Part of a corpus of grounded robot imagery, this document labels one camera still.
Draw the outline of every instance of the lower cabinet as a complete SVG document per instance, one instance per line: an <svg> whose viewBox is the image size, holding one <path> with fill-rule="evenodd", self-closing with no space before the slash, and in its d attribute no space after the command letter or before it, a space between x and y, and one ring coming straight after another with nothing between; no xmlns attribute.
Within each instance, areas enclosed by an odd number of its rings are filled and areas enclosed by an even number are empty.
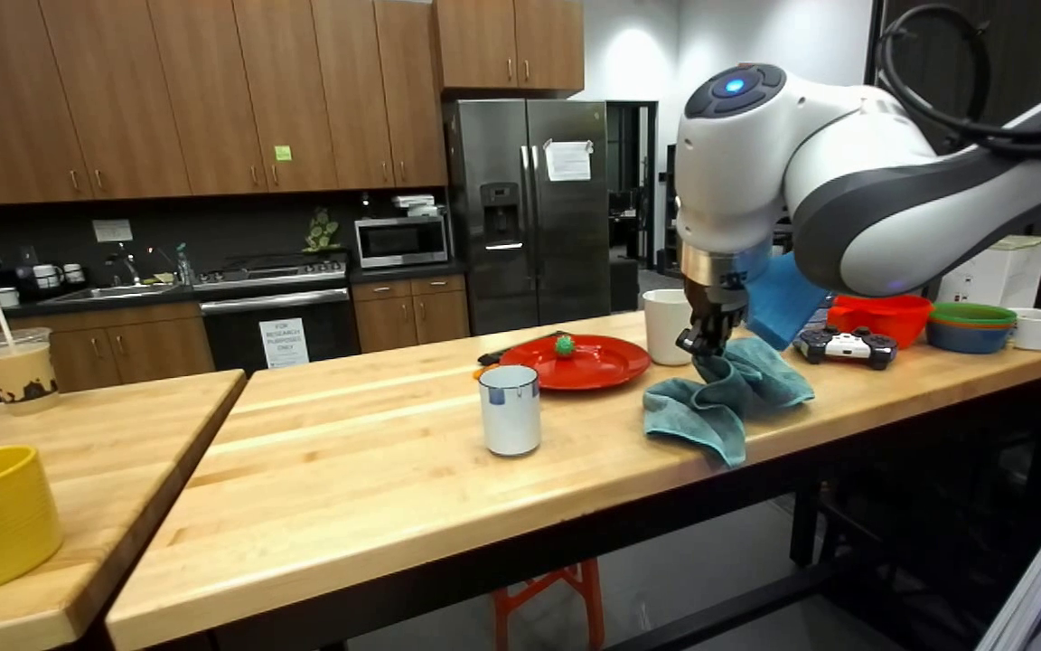
<svg viewBox="0 0 1041 651"><path fill-rule="evenodd" d="M362 352L454 340L470 334L458 276L354 287Z"/></svg>
<svg viewBox="0 0 1041 651"><path fill-rule="evenodd" d="M209 374L199 303L31 316L48 326L60 389Z"/></svg>

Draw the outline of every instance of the red plate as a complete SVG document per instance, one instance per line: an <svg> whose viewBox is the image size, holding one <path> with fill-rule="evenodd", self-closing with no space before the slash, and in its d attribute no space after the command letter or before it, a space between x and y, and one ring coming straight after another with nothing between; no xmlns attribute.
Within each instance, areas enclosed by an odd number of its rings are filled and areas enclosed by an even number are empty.
<svg viewBox="0 0 1041 651"><path fill-rule="evenodd" d="M652 353L614 338L571 338L571 353L556 358L556 338L526 340L497 353L501 365L532 365L542 389L606 389L631 383Z"/></svg>

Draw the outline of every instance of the stainless steel refrigerator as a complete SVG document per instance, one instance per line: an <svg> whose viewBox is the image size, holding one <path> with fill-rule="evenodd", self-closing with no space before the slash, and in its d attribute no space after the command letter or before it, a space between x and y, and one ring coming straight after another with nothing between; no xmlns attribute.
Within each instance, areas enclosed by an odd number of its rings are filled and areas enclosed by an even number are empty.
<svg viewBox="0 0 1041 651"><path fill-rule="evenodd" d="M448 101L472 334L609 312L603 101Z"/></svg>

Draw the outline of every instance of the red bowl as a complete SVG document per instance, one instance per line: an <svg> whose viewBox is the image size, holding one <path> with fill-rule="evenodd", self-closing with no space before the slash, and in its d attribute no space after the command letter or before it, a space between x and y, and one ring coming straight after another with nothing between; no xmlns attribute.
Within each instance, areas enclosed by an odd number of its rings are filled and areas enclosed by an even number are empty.
<svg viewBox="0 0 1041 651"><path fill-rule="evenodd" d="M927 301L905 293L905 295L836 295L824 320L829 328L868 328L889 338L899 352L915 348L927 321Z"/></svg>

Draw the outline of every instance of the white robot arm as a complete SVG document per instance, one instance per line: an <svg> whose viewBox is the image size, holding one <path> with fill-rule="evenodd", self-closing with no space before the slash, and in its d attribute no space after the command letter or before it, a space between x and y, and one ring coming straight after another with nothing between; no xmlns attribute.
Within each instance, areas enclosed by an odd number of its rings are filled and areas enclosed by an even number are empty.
<svg viewBox="0 0 1041 651"><path fill-rule="evenodd" d="M1041 105L1017 119L1041 130ZM689 352L720 352L746 283L790 217L801 276L840 293L907 293L1041 212L1041 143L937 154L877 86L820 86L776 65L701 82L676 143L678 272Z"/></svg>

